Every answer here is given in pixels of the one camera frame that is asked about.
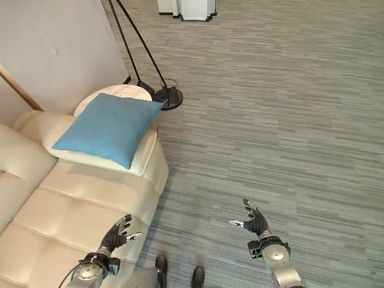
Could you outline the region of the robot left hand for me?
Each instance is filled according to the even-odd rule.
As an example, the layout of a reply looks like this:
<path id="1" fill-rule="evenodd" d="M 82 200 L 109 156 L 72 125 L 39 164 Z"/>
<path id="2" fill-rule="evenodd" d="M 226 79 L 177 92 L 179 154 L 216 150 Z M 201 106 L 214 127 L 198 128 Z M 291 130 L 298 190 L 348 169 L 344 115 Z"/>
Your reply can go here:
<path id="1" fill-rule="evenodd" d="M 116 248 L 125 245 L 127 242 L 142 237 L 143 232 L 136 232 L 131 235 L 128 234 L 127 229 L 130 227 L 131 220 L 132 217 L 130 214 L 120 218 L 105 234 L 98 249 L 112 253 Z"/>

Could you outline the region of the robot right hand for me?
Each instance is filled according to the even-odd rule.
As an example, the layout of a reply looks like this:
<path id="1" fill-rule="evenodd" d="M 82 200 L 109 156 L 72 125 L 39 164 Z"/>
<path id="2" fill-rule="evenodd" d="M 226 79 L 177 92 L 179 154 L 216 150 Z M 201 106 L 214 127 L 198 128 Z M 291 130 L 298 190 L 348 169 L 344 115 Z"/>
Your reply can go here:
<path id="1" fill-rule="evenodd" d="M 250 219 L 248 221 L 230 219 L 229 224 L 255 233 L 259 239 L 262 238 L 262 235 L 270 235 L 271 231 L 268 222 L 257 206 L 248 199 L 243 199 L 242 201 L 249 212 L 248 216 Z"/>

